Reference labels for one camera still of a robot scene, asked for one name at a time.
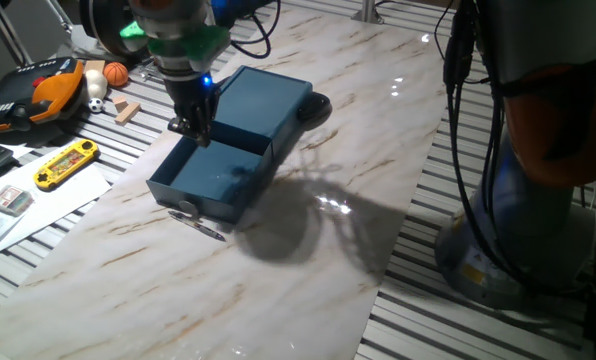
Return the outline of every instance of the blue box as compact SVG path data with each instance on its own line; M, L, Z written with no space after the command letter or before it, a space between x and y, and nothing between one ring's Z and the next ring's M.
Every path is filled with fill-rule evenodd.
M235 224L302 133L296 118L308 82L241 67L223 85L212 142L183 137L147 180L156 201Z

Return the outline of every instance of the metal grating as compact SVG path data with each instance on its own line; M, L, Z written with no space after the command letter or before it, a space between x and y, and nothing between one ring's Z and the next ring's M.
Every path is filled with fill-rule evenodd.
M401 3L385 4L378 9L386 25L433 33L442 8L406 0ZM362 5L352 0L283 0L283 7L351 17ZM268 19L274 14L274 5L259 12ZM449 11L441 22L440 36L449 35L453 13ZM239 21L232 29L235 38L246 39L254 32L255 25L251 22ZM212 70L219 71L234 53L229 48L214 62ZM485 73L482 63L475 61L471 76L479 78ZM102 155L94 166L110 184L166 129L173 114L172 102L160 80L142 79L135 72L130 77L133 81L126 88L110 90L104 113L79 113L63 124L67 136L98 142ZM465 183L471 190L480 180L489 136L492 113L489 93L486 85L468 86L463 92L458 131L460 160ZM110 99L118 95L142 104L140 113L125 127L114 123L116 113ZM21 164L53 148L36 150L21 159ZM574 202L580 204L579 193L575 196ZM591 189L586 189L586 199L591 198ZM94 203L0 254L0 304ZM528 316L488 309L447 286L435 265L434 244L441 224L460 206L445 112L356 359L564 359L591 354L593 347L582 342L583 304L561 301L553 307L548 303L544 311Z

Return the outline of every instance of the orange toy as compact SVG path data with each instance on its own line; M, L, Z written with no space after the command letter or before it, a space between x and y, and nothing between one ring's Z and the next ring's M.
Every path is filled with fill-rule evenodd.
M121 63L111 63L105 66L103 75L105 75L111 86L123 86L129 80L129 72L125 65Z

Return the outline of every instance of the marble surface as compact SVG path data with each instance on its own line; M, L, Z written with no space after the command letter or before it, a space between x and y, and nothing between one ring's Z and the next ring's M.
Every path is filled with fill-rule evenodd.
M424 39L284 11L268 59L238 55L216 78L251 65L308 80L334 111L247 221L223 243L169 218L145 183L179 139L164 133L0 308L0 352L352 358L444 109Z

